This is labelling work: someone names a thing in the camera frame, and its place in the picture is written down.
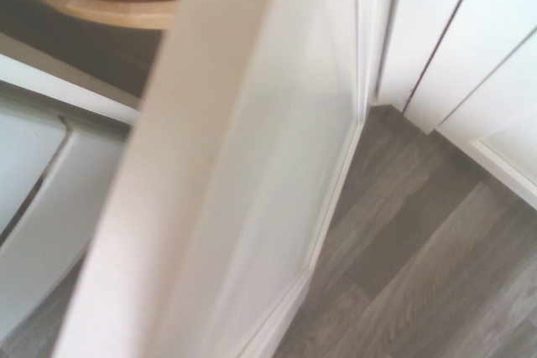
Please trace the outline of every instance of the white panel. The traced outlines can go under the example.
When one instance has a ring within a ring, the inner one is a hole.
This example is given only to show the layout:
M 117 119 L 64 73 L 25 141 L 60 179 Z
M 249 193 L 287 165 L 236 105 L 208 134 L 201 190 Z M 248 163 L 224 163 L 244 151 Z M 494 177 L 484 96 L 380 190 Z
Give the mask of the white panel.
M 537 35 L 532 35 L 438 130 L 537 208 Z
M 333 1 L 180 1 L 55 356 L 270 355 L 365 110 Z
M 0 98 L 0 233 L 64 139 L 54 115 Z
M 537 112 L 482 143 L 537 185 Z
M 363 108 L 366 97 L 370 101 L 374 98 L 391 1 L 358 0 L 358 88 L 365 95 Z M 365 109 L 360 112 L 360 118 L 365 119 Z
M 267 307 L 308 267 L 321 209 L 333 192 L 334 168 L 356 128 L 354 87 L 341 83 L 333 49 L 321 9 L 297 82 L 272 94 L 255 89 L 238 118 L 222 167 L 226 173 L 217 179 L 211 213 L 202 224 L 201 239 L 217 222 L 227 228 L 242 225 L 209 335 L 212 345 L 204 356 L 227 356 L 222 351 L 231 351 L 241 335 L 255 329 L 258 319 L 268 315 Z M 265 130 L 252 132 L 252 127 Z M 248 165 L 252 170 L 244 169 Z M 235 188 L 245 193 L 222 198 Z M 229 205 L 235 205 L 234 211 Z M 199 258 L 211 249 L 200 245 Z
M 534 34 L 442 123 L 442 128 L 471 142 L 522 119 L 537 106 L 536 61 Z
M 72 127 L 38 194 L 0 247 L 0 340 L 84 252 L 121 157 L 123 135 Z
M 405 116 L 433 130 L 537 25 L 537 0 L 463 0 Z
M 133 125 L 139 99 L 0 33 L 0 80 Z
M 405 103 L 459 0 L 397 0 L 378 103 Z

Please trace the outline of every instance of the white cabinet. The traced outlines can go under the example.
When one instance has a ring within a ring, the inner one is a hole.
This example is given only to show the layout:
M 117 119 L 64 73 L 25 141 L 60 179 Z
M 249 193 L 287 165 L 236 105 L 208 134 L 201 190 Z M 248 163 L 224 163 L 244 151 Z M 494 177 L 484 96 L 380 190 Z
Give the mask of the white cabinet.
M 437 128 L 536 26 L 537 0 L 462 0 L 405 116 Z
M 438 130 L 537 208 L 537 35 Z
M 537 208 L 537 0 L 394 0 L 393 14 L 379 103 Z

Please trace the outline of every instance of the cabinet door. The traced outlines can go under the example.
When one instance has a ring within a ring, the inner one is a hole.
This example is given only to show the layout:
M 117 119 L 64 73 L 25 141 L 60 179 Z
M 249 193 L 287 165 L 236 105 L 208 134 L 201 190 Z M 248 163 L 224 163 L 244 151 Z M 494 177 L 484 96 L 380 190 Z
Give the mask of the cabinet door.
M 533 34 L 439 128 L 535 208 L 536 60 Z
M 462 0 L 405 116 L 436 129 L 537 26 L 537 0 Z
M 271 356 L 362 129 L 356 0 L 180 0 L 56 357 Z

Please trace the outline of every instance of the gray wood floor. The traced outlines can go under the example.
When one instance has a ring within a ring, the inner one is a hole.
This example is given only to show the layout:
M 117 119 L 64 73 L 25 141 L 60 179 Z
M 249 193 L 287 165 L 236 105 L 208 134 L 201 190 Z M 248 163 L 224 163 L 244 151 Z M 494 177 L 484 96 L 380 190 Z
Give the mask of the gray wood floor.
M 3 343 L 46 358 L 78 267 Z M 537 212 L 441 136 L 371 110 L 277 358 L 537 358 Z

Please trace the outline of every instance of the floor plank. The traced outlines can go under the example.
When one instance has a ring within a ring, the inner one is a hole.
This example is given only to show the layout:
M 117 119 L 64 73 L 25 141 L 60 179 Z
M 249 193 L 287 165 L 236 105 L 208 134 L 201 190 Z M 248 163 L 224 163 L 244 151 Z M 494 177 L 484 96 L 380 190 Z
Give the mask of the floor plank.
M 349 267 L 347 274 L 375 297 L 476 187 L 484 171 L 453 153 L 405 202 Z
M 354 322 L 369 305 L 369 297 L 356 284 L 329 301 L 316 314 L 311 315 L 293 332 L 293 342 L 283 344 L 274 358 L 308 356 L 322 358 L 349 324 Z
M 2 349 L 10 358 L 50 357 L 81 265 L 82 260 L 70 270 L 46 300 L 4 340 Z
M 537 358 L 537 327 L 521 322 L 492 358 Z
M 510 208 L 485 184 L 478 185 L 406 262 L 328 356 L 369 358 L 384 353 Z
M 526 260 L 527 267 L 523 268 L 522 264 L 520 274 L 516 271 L 510 273 L 515 279 L 506 282 L 497 296 L 482 310 L 482 314 L 476 320 L 461 326 L 458 336 L 453 338 L 446 349 L 444 358 L 488 358 L 495 350 L 502 350 L 505 343 L 511 343 L 509 338 L 522 322 L 530 323 L 526 319 L 528 312 L 537 307 L 537 258 L 533 256 Z
M 375 236 L 394 218 L 453 151 L 441 139 L 413 138 L 378 176 L 341 222 L 329 231 L 305 306 L 318 299 L 351 266 Z
M 438 356 L 457 331 L 472 323 L 487 302 L 516 278 L 520 265 L 536 251 L 535 212 L 519 202 L 459 264 L 426 309 L 391 340 L 388 353 L 393 358 Z

